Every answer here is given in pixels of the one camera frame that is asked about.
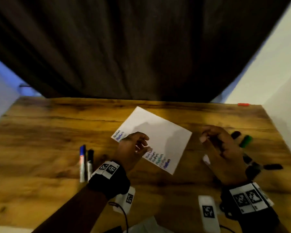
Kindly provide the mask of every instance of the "wood grain surface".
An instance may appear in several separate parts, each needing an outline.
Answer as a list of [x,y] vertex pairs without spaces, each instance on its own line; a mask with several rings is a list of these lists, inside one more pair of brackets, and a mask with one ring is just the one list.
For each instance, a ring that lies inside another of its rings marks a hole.
[[[220,202],[198,140],[201,127],[212,124],[251,135],[245,151],[258,163],[283,165],[280,171],[263,171],[256,182],[291,232],[291,153],[262,106],[81,98],[22,97],[1,117],[0,225],[35,228],[69,200],[80,188],[79,147],[95,150],[95,166],[110,159],[117,146],[110,136],[136,106],[193,134],[173,176],[145,159],[129,173],[136,188],[130,226],[154,215],[172,231],[203,232],[198,196]],[[222,215],[219,222],[241,232],[237,222]],[[118,225],[125,228],[124,216],[107,206],[93,231]]]

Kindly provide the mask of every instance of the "marker pen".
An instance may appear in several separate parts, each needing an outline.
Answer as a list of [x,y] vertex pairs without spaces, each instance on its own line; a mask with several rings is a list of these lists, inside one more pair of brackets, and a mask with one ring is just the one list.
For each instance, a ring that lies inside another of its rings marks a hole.
[[87,152],[87,182],[89,182],[93,174],[93,160],[94,160],[94,151],[90,149]]
[[85,182],[86,146],[80,147],[80,183]]

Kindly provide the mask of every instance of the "brown curtain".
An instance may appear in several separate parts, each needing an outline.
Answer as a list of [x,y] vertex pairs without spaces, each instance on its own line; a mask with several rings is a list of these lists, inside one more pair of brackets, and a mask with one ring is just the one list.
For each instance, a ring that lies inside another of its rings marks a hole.
[[0,59],[46,97],[209,102],[291,0],[0,0]]

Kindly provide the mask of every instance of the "red object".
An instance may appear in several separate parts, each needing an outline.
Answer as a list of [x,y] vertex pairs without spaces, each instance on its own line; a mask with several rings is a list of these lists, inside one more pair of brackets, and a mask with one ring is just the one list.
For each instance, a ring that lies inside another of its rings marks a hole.
[[248,103],[238,103],[238,106],[249,106],[250,104]]

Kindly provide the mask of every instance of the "black cable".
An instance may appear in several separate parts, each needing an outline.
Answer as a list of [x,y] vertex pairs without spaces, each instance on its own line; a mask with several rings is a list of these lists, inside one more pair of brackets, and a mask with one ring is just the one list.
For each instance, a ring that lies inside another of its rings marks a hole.
[[127,221],[127,216],[126,216],[126,213],[125,213],[124,209],[122,208],[122,206],[119,205],[119,204],[116,203],[116,202],[109,202],[108,204],[109,204],[110,206],[115,206],[115,207],[117,207],[117,208],[120,208],[120,209],[123,211],[124,216],[125,216],[125,222],[126,222],[126,233],[128,233],[128,221]]
[[225,226],[222,226],[222,225],[219,225],[219,227],[221,228],[224,228],[224,229],[227,229],[228,231],[232,232],[232,233],[236,233],[235,231],[232,231],[230,228],[228,227],[225,227]]

